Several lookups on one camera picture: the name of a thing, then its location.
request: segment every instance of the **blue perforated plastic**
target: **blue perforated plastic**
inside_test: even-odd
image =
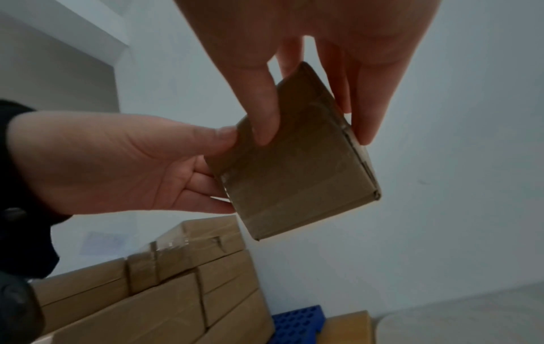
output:
[[[315,344],[325,323],[321,306],[297,309],[272,317],[276,332],[269,344]]]

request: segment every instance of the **person's left hand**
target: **person's left hand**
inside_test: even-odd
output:
[[[66,215],[124,210],[234,209],[203,155],[236,143],[209,129],[152,116],[33,112],[8,127],[8,149],[30,189]]]

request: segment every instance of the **person's right hand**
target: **person's right hand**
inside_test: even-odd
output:
[[[257,143],[279,128],[268,61],[284,77],[316,39],[331,90],[362,145],[381,124],[439,0],[176,0],[208,55],[248,113]]]

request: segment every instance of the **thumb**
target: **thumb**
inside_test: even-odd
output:
[[[259,145],[268,144],[279,128],[278,93],[268,65],[220,66],[219,70],[248,113],[255,141]]]
[[[185,156],[215,155],[236,143],[236,127],[204,128],[179,122],[169,122],[160,130],[147,129],[146,140],[139,148],[151,156],[175,160]]]

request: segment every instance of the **stack of cardboard boxes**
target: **stack of cardboard boxes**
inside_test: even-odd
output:
[[[40,344],[264,344],[274,333],[235,216],[183,222],[126,260],[34,287]]]

